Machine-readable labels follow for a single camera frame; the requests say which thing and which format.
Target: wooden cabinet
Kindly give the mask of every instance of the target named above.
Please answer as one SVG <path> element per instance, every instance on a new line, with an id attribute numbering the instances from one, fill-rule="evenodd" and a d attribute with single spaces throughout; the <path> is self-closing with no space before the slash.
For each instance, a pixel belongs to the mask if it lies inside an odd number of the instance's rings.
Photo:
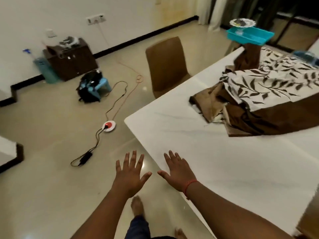
<path id="1" fill-rule="evenodd" d="M 63 58 L 51 55 L 46 49 L 43 50 L 45 58 L 64 81 L 98 68 L 88 44 L 82 38 L 79 38 L 79 41 L 79 46 L 65 50 Z"/>

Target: hand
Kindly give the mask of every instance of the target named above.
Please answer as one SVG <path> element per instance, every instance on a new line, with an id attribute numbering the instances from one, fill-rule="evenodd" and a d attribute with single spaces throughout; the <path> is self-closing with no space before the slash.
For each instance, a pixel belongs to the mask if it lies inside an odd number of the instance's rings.
<path id="1" fill-rule="evenodd" d="M 164 153 L 164 157 L 171 175 L 163 170 L 160 170 L 157 173 L 161 175 L 174 189 L 179 192 L 183 192 L 186 183 L 190 180 L 196 179 L 196 177 L 185 159 L 181 159 L 178 153 L 175 153 L 174 155 L 171 150 L 168 153 L 170 157 L 166 153 Z"/>
<path id="2" fill-rule="evenodd" d="M 147 172 L 140 179 L 140 173 L 143 165 L 144 154 L 142 154 L 136 162 L 136 150 L 133 151 L 133 155 L 129 164 L 130 153 L 125 155 L 123 169 L 121 169 L 120 161 L 116 162 L 116 176 L 113 182 L 111 191 L 116 191 L 127 199 L 133 197 L 137 192 L 141 190 L 145 182 L 152 175 L 151 172 Z"/>

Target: white marble tabletop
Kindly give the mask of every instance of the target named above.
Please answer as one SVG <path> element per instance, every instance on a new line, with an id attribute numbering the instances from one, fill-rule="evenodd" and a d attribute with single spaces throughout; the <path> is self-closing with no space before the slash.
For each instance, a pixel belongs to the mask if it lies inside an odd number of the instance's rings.
<path id="1" fill-rule="evenodd" d="M 161 169 L 169 172 L 163 153 L 178 152 L 209 189 L 292 234 L 319 183 L 319 128 L 230 138 L 224 125 L 207 124 L 188 102 L 190 96 L 215 85 L 225 66 L 242 51 L 232 52 L 125 123 Z"/>

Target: foot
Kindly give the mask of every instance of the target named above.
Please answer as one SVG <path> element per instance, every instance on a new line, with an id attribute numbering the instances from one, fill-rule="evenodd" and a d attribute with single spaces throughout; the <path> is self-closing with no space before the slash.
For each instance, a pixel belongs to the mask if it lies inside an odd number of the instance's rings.
<path id="1" fill-rule="evenodd" d="M 187 239 L 182 229 L 175 229 L 175 238 L 177 239 Z"/>
<path id="2" fill-rule="evenodd" d="M 145 218 L 144 206 L 139 196 L 135 196 L 131 203 L 131 208 L 134 214 L 134 217 L 142 215 Z"/>

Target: blue plastic tray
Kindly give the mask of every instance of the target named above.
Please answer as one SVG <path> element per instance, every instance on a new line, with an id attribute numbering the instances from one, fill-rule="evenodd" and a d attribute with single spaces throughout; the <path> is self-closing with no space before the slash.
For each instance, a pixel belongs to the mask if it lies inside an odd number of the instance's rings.
<path id="1" fill-rule="evenodd" d="M 240 36 L 236 34 L 238 27 L 232 27 L 227 30 L 228 35 L 227 38 L 233 41 L 236 41 L 240 44 L 256 44 L 256 45 L 264 45 L 269 39 L 271 39 L 275 33 L 269 32 L 260 28 L 243 28 L 243 34 Z"/>

